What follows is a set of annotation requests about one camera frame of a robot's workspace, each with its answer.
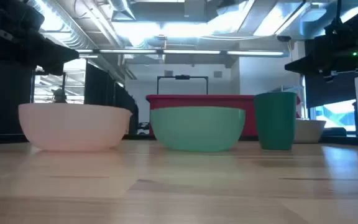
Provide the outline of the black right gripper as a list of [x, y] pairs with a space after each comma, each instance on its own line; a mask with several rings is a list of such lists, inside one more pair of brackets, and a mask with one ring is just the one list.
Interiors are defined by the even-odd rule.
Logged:
[[358, 14], [347, 22], [337, 19], [325, 28], [321, 46], [307, 45], [306, 55], [290, 62], [284, 69], [307, 76], [321, 75], [326, 83], [334, 73], [358, 70]]

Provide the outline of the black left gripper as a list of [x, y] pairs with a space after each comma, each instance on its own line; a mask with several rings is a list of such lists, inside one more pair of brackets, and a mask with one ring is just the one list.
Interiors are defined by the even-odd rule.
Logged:
[[28, 30], [13, 34], [0, 29], [0, 60], [40, 66], [47, 74], [63, 75], [64, 63], [79, 58], [76, 50], [56, 44], [40, 32]]

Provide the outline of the pale pink bowl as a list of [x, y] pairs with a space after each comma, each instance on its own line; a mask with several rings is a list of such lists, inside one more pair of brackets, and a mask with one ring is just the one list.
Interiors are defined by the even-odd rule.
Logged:
[[119, 145], [132, 113], [124, 108], [69, 103], [18, 106], [27, 140], [43, 151], [96, 152]]

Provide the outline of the green bowl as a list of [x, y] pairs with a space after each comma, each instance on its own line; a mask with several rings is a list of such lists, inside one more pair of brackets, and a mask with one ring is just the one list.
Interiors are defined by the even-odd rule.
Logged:
[[183, 106], [150, 111], [156, 139], [169, 149], [221, 152], [233, 147], [246, 123], [246, 111], [217, 106]]

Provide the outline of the person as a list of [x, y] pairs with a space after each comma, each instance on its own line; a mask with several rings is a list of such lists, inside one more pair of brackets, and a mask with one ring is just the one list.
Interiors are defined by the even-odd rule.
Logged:
[[67, 96], [63, 89], [58, 88], [56, 90], [52, 90], [52, 93], [54, 103], [67, 103]]

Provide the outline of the black room partition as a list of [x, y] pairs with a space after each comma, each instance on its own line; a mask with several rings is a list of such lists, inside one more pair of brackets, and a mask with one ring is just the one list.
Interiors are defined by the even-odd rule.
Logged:
[[135, 99], [108, 72], [87, 63], [84, 104], [124, 108], [132, 113], [129, 134], [137, 134], [139, 109]]

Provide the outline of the white bowl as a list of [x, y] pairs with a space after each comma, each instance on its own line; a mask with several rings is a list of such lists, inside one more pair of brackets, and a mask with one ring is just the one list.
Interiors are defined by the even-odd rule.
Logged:
[[325, 121], [320, 120], [297, 119], [294, 143], [318, 143], [323, 134], [325, 124]]

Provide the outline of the black side panel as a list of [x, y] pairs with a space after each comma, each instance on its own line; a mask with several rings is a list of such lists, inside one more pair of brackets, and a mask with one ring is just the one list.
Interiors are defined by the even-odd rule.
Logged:
[[33, 70], [0, 61], [0, 134], [21, 134], [18, 106], [30, 102]]

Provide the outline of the green plastic cup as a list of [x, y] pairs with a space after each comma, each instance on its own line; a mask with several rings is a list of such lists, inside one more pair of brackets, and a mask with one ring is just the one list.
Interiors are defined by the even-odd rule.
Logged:
[[289, 151], [295, 138], [296, 93], [263, 93], [254, 97], [259, 143], [269, 151]]

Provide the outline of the red plastic bin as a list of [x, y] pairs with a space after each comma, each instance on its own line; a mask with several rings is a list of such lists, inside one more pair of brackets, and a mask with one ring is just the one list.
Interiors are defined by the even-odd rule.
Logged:
[[257, 141], [256, 112], [253, 95], [148, 95], [150, 110], [175, 107], [237, 108], [245, 111], [240, 134], [232, 135], [235, 141]]

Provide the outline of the silver ceiling duct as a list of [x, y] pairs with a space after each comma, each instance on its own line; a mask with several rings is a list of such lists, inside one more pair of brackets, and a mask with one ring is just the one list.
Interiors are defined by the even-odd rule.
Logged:
[[124, 21], [133, 21], [135, 20], [135, 15], [131, 11], [131, 4], [129, 0], [108, 0], [111, 5], [113, 12], [111, 20], [124, 20]]

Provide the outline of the black metal frame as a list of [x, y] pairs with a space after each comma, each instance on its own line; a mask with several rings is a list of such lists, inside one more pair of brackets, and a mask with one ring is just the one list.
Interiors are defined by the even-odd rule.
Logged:
[[159, 94], [159, 81], [163, 78], [173, 78], [175, 80], [191, 80], [191, 79], [205, 79], [206, 80], [206, 94], [209, 94], [209, 77], [207, 76], [191, 76], [191, 75], [175, 75], [172, 77], [158, 76], [157, 77], [157, 94]]

